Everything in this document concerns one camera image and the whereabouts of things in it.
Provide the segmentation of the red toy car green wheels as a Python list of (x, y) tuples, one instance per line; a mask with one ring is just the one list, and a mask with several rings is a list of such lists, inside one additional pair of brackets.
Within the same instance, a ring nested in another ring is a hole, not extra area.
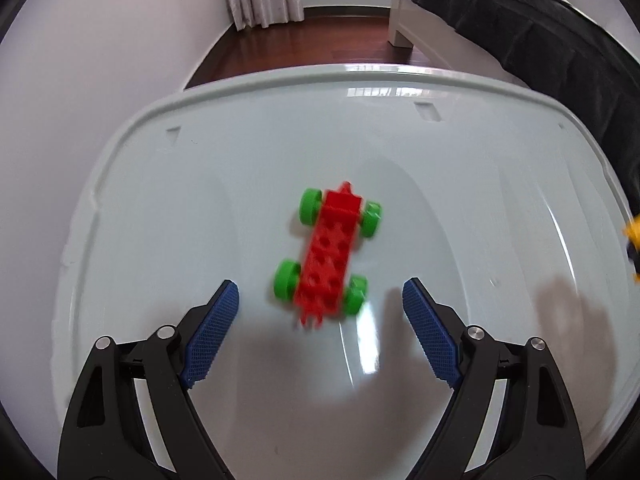
[(298, 218), (312, 229), (301, 262), (284, 259), (273, 278), (273, 295), (298, 309), (299, 323), (319, 327), (325, 318), (356, 316), (368, 296), (368, 280), (347, 273), (357, 237), (371, 238), (382, 206), (364, 200), (344, 181), (335, 190), (307, 188)]

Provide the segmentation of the bed with black skirt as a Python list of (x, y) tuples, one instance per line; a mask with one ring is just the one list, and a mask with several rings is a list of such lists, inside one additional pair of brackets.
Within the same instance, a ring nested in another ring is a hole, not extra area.
[(561, 0), (410, 0), (589, 129), (639, 209), (639, 64)]

